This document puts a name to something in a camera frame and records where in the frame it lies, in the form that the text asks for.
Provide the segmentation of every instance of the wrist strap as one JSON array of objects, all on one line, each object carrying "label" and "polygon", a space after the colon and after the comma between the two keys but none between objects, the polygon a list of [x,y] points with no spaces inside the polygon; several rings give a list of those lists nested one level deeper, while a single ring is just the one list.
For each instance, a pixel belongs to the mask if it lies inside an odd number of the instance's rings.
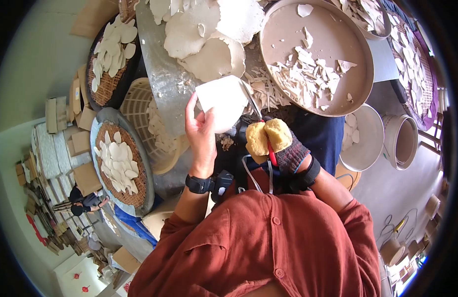
[{"label": "wrist strap", "polygon": [[198,178],[195,176],[186,175],[185,184],[189,188],[191,193],[204,194],[209,192],[211,183],[214,183],[211,177],[207,179]]},{"label": "wrist strap", "polygon": [[301,172],[300,175],[290,183],[292,193],[308,190],[309,187],[315,184],[315,179],[320,174],[320,170],[320,162],[312,155],[312,162],[308,166],[308,169]]}]

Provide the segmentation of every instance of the bucket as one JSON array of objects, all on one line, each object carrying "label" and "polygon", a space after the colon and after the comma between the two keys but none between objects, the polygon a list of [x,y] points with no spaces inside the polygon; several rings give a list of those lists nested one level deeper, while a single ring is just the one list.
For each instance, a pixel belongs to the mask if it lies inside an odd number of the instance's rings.
[{"label": "bucket", "polygon": [[408,115],[382,117],[384,123],[384,157],[397,170],[407,169],[417,152],[418,131],[413,118]]},{"label": "bucket", "polygon": [[350,148],[340,153],[343,165],[355,172],[371,167],[382,151],[384,143],[384,128],[378,112],[363,104],[352,113],[356,116],[359,130],[359,143],[353,143]]},{"label": "bucket", "polygon": [[425,212],[427,213],[428,217],[433,220],[436,213],[440,208],[440,199],[438,199],[435,195],[430,196],[425,205]]},{"label": "bucket", "polygon": [[391,267],[399,261],[404,254],[406,247],[401,245],[396,239],[391,238],[380,248],[380,255],[387,266]]}]

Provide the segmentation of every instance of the metal sheet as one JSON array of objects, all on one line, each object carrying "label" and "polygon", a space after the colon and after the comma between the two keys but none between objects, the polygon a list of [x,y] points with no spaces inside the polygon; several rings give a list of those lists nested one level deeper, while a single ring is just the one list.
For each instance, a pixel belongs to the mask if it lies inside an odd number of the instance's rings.
[{"label": "metal sheet", "polygon": [[168,56],[163,48],[165,23],[155,24],[150,6],[141,1],[137,4],[136,14],[143,62],[158,112],[168,134],[174,137],[182,135],[184,108],[195,87],[202,82],[185,71],[175,58]]}]

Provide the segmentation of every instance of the woven basket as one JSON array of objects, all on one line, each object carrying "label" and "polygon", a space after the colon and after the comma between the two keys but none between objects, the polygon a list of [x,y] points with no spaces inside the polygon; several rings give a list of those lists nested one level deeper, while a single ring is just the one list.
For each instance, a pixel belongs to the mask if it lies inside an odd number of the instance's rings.
[{"label": "woven basket", "polygon": [[179,157],[188,149],[186,135],[179,136],[176,150],[165,152],[155,146],[155,138],[148,131],[149,119],[146,112],[149,103],[154,99],[147,77],[134,80],[125,95],[120,112],[134,126],[142,139],[148,153],[154,174],[163,174],[173,168]]},{"label": "woven basket", "polygon": [[[112,17],[108,22],[113,22],[115,16]],[[113,107],[119,109],[122,104],[123,97],[125,92],[128,90],[132,80],[135,77],[135,73],[138,68],[138,62],[142,56],[142,50],[140,48],[140,43],[138,42],[138,34],[134,41],[131,43],[136,45],[135,54],[131,59],[126,59],[125,66],[120,69],[114,77],[110,77],[108,72],[102,74],[100,79],[100,85],[97,88],[97,92],[92,91],[92,80],[95,78],[92,60],[97,58],[97,55],[94,55],[94,49],[97,42],[102,41],[105,27],[107,23],[102,27],[100,32],[97,34],[92,46],[90,47],[87,68],[86,68],[86,92],[89,98],[89,103],[93,110],[100,111],[103,107]]]},{"label": "woven basket", "polygon": [[[133,193],[132,195],[130,195],[127,191],[126,192],[117,192],[114,186],[112,185],[112,181],[110,181],[110,179],[107,178],[107,176],[101,170],[99,170],[99,174],[102,178],[102,181],[106,185],[107,189],[110,192],[112,192],[112,195],[116,199],[118,199],[122,203],[125,203],[126,205],[133,205],[135,208],[140,208],[143,206],[143,202],[145,201],[146,172],[145,172],[145,167],[142,162],[142,158],[140,157],[139,151],[135,144],[135,141],[132,139],[130,134],[125,129],[117,125],[114,125],[112,123],[104,122],[99,129],[97,138],[95,139],[96,144],[99,144],[100,141],[105,142],[106,131],[108,131],[111,141],[114,141],[114,133],[119,131],[120,136],[122,138],[122,142],[126,142],[127,145],[130,147],[130,149],[132,150],[134,161],[137,162],[138,171],[139,171],[138,176],[133,179],[133,181],[135,181],[135,185],[137,186],[138,193],[137,194]],[[97,157],[97,164],[99,168],[102,166],[102,159],[100,157]]]}]

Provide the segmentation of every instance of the blue tarp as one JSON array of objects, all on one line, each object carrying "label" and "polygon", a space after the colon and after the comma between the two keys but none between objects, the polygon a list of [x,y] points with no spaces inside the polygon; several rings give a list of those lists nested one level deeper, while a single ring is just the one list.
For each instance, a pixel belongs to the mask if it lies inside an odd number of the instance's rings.
[{"label": "blue tarp", "polygon": [[[157,194],[155,194],[155,201],[153,203],[152,210],[158,207],[158,205],[160,205],[162,202],[163,202],[163,199],[160,196],[158,196]],[[115,211],[115,216],[119,220],[121,220],[125,224],[135,229],[135,232],[137,232],[140,238],[148,240],[151,243],[151,245],[153,246],[153,248],[155,248],[158,241],[142,224],[141,218],[133,217],[129,215],[125,211],[121,210],[118,205],[114,206],[114,211]]]}]

